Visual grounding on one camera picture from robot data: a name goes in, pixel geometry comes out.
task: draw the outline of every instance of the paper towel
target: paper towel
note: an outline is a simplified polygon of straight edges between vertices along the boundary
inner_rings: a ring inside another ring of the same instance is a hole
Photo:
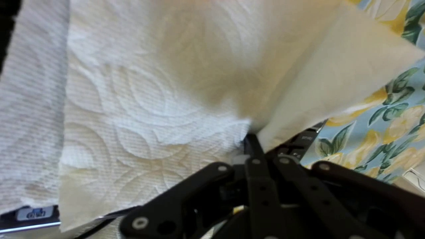
[[[68,0],[23,2],[0,78],[0,214],[58,204]]]
[[[72,0],[68,56],[63,230],[232,161],[270,120],[265,147],[285,141],[423,54],[341,0]]]

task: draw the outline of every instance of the floral pattern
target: floral pattern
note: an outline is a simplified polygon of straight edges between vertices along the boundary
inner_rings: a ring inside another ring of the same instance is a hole
[[[351,0],[425,50],[425,0]],[[362,104],[330,119],[302,164],[331,161],[395,182],[425,160],[425,60]]]

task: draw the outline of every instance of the paper towel sheet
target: paper towel sheet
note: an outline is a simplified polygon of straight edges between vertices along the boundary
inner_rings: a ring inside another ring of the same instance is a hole
[[[0,78],[0,214],[58,204],[68,0],[25,0]]]
[[[265,147],[285,141],[423,56],[341,0],[72,0],[68,48],[63,230],[232,161],[270,119]]]

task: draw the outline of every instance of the fabric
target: fabric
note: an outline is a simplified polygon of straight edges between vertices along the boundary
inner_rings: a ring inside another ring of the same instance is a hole
[[[67,0],[23,2],[0,78],[0,214],[58,204]]]
[[[424,0],[369,0],[361,8],[425,50]],[[425,62],[419,62],[363,104],[330,119],[302,164],[331,161],[386,182],[402,181],[425,161],[424,70]]]
[[[232,162],[270,119],[262,143],[286,141],[424,56],[341,0],[74,0],[71,12],[63,230]]]

